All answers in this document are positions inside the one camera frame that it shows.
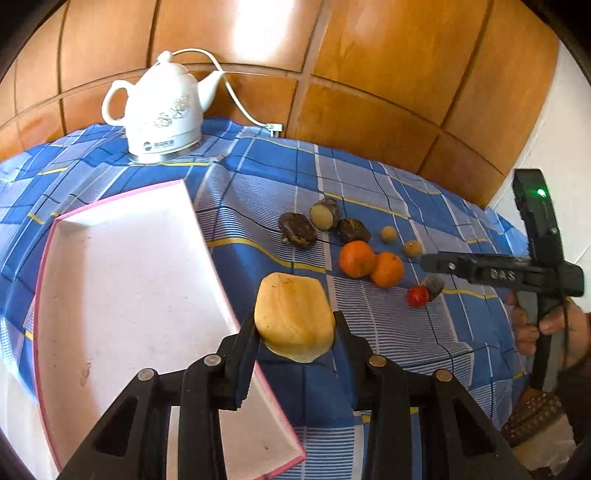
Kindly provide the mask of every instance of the metal bolt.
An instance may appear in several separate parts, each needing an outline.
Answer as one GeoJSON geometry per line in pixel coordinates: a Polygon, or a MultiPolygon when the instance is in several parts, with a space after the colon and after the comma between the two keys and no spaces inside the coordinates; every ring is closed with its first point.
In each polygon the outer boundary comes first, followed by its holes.
{"type": "Polygon", "coordinates": [[[450,382],[453,378],[452,373],[449,370],[445,370],[444,368],[437,370],[437,372],[435,372],[435,376],[440,382],[450,382]]]}
{"type": "Polygon", "coordinates": [[[154,370],[152,370],[151,368],[143,368],[138,373],[138,378],[142,382],[145,382],[146,380],[151,380],[153,377],[154,377],[154,370]]]}
{"type": "Polygon", "coordinates": [[[383,367],[386,364],[386,359],[381,355],[372,355],[369,357],[369,364],[372,367],[383,367]]]}
{"type": "Polygon", "coordinates": [[[216,365],[222,363],[222,357],[215,353],[212,353],[211,355],[208,355],[203,359],[203,363],[206,364],[208,367],[215,367],[216,365]]]}

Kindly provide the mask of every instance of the tablecloth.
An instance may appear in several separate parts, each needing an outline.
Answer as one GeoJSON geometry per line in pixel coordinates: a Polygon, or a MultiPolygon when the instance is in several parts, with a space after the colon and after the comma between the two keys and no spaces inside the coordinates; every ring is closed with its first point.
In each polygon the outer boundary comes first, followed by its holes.
{"type": "MultiPolygon", "coordinates": [[[[53,219],[100,198],[184,179],[239,319],[253,308],[259,283],[269,273],[318,278],[333,310],[344,312],[351,331],[366,337],[375,353],[415,372],[451,370],[493,423],[502,425],[524,369],[502,293],[444,276],[442,295],[424,308],[409,308],[405,291],[426,273],[418,260],[405,257],[402,246],[417,240],[427,253],[524,255],[527,242],[518,230],[492,209],[482,211],[419,176],[376,161],[273,138],[225,119],[205,121],[203,132],[191,154],[150,166],[133,163],[125,131],[107,125],[73,132],[1,164],[1,354],[31,395],[32,300],[53,219]],[[346,216],[364,222],[376,252],[392,251],[404,259],[398,287],[381,290],[368,280],[347,278],[337,263],[340,244],[326,232],[318,232],[319,242],[306,251],[281,243],[279,216],[307,214],[325,196],[338,200],[346,216]],[[379,239],[387,225],[399,232],[390,245],[379,239]]],[[[304,463],[280,478],[359,478],[370,414],[351,410],[331,352],[301,365],[262,348],[259,361],[308,453],[304,463]]],[[[412,417],[418,466],[418,415],[412,417]]]]}

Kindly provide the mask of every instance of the brown tile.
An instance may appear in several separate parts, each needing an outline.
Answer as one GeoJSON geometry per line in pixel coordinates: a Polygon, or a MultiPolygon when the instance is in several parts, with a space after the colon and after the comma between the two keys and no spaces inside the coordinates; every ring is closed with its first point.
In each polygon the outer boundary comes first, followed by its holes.
{"type": "Polygon", "coordinates": [[[314,74],[440,124],[474,49],[486,0],[338,0],[314,74]]]}
{"type": "MultiPolygon", "coordinates": [[[[195,72],[194,75],[201,79],[207,73],[195,72]]],[[[296,80],[252,74],[228,74],[228,80],[241,104],[255,120],[266,124],[283,124],[285,127],[296,89],[296,80]]],[[[239,124],[252,125],[234,104],[223,81],[220,82],[211,107],[205,113],[207,118],[214,116],[223,116],[239,124]]]]}
{"type": "Polygon", "coordinates": [[[17,112],[57,95],[57,45],[66,6],[47,20],[17,58],[17,112]]]}
{"type": "Polygon", "coordinates": [[[70,0],[61,42],[61,85],[146,67],[156,0],[70,0]]]}
{"type": "MultiPolygon", "coordinates": [[[[320,0],[162,0],[151,63],[164,50],[203,48],[218,61],[300,71],[320,0]]],[[[199,53],[180,63],[208,63],[199,53]]]]}
{"type": "Polygon", "coordinates": [[[24,151],[18,136],[16,122],[10,122],[0,128],[0,162],[24,151]]]}
{"type": "Polygon", "coordinates": [[[23,113],[17,118],[17,126],[25,150],[63,137],[60,101],[23,113]]]}
{"type": "Polygon", "coordinates": [[[419,174],[469,202],[485,207],[505,176],[478,153],[442,133],[419,174]]]}
{"type": "Polygon", "coordinates": [[[548,94],[558,39],[519,0],[495,0],[473,68],[444,129],[507,174],[548,94]]]}
{"type": "Polygon", "coordinates": [[[376,98],[312,84],[296,138],[416,172],[437,127],[376,98]]]}
{"type": "MultiPolygon", "coordinates": [[[[131,83],[136,83],[139,80],[139,77],[122,76],[121,78],[131,83]]],[[[111,83],[105,83],[64,97],[66,133],[88,127],[91,124],[105,123],[100,108],[109,88],[111,88],[111,83]]],[[[127,93],[124,89],[115,92],[111,100],[111,116],[113,118],[121,118],[124,115],[126,102],[127,93]]]]}
{"type": "Polygon", "coordinates": [[[13,63],[0,82],[0,126],[17,114],[14,106],[14,66],[13,63]]]}

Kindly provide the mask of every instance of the white tray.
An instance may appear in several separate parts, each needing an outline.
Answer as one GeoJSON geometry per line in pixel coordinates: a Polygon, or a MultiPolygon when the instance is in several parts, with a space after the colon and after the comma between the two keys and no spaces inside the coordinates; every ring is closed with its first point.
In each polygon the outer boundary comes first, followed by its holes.
{"type": "MultiPolygon", "coordinates": [[[[187,368],[238,329],[182,180],[57,218],[37,284],[34,363],[58,469],[140,369],[187,368]]],[[[258,366],[242,408],[221,411],[220,423],[229,480],[275,476],[305,458],[258,366]]]]}

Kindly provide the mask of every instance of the cherry tomato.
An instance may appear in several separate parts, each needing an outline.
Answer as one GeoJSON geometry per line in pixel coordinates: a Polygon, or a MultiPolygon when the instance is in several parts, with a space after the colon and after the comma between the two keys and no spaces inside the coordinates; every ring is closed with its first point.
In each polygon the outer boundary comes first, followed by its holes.
{"type": "Polygon", "coordinates": [[[407,291],[408,304],[413,308],[424,307],[429,301],[429,292],[422,285],[415,285],[407,291]]]}

